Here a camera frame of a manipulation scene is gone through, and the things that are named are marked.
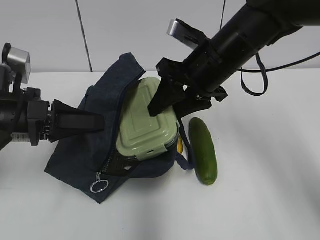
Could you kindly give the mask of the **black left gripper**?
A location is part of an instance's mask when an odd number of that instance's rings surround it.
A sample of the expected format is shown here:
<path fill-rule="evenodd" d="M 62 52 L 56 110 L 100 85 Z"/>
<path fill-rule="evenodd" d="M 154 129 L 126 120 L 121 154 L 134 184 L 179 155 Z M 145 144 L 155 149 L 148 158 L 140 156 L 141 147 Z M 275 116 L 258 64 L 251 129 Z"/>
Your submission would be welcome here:
<path fill-rule="evenodd" d="M 24 93 L 27 102 L 27 133 L 33 147 L 40 141 L 49 139 L 53 143 L 105 129 L 103 115 L 71 107 L 56 99 L 50 111 L 51 103 L 42 100 L 39 88 L 27 87 Z"/>

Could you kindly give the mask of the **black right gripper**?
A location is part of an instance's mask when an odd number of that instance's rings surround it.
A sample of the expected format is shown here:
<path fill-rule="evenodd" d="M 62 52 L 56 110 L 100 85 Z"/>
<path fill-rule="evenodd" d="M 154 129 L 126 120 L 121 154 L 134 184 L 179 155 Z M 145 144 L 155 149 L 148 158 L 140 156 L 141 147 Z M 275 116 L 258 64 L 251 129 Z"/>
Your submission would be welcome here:
<path fill-rule="evenodd" d="M 210 39 L 200 43 L 183 62 L 160 60 L 156 69 L 161 80 L 148 105 L 149 115 L 155 117 L 173 106 L 176 116 L 183 118 L 211 108 L 211 98 L 222 102 L 228 94 L 218 83 L 221 63 Z M 184 85 L 191 89 L 184 91 Z"/>

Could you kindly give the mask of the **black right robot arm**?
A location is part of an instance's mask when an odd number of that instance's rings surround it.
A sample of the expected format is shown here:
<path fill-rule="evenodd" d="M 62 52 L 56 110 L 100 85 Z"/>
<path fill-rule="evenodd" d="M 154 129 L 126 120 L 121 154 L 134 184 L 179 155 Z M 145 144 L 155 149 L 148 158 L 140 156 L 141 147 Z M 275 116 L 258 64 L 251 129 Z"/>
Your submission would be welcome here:
<path fill-rule="evenodd" d="M 163 58 L 160 85 L 148 105 L 154 117 L 173 107 L 177 117 L 207 110 L 227 97 L 223 83 L 264 47 L 320 24 L 317 0 L 248 0 L 212 38 L 176 18 L 167 34 L 192 49 L 182 62 Z"/>

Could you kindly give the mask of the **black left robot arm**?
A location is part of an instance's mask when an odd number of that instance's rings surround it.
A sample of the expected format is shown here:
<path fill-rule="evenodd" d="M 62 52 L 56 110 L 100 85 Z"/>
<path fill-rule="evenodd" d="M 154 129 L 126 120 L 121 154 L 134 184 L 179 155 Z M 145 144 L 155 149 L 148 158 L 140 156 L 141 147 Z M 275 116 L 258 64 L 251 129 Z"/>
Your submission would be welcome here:
<path fill-rule="evenodd" d="M 71 107 L 59 100 L 41 99 L 39 88 L 21 89 L 22 75 L 11 75 L 5 64 L 0 66 L 0 147 L 9 143 L 40 141 L 54 143 L 68 137 L 101 132 L 102 115 Z"/>

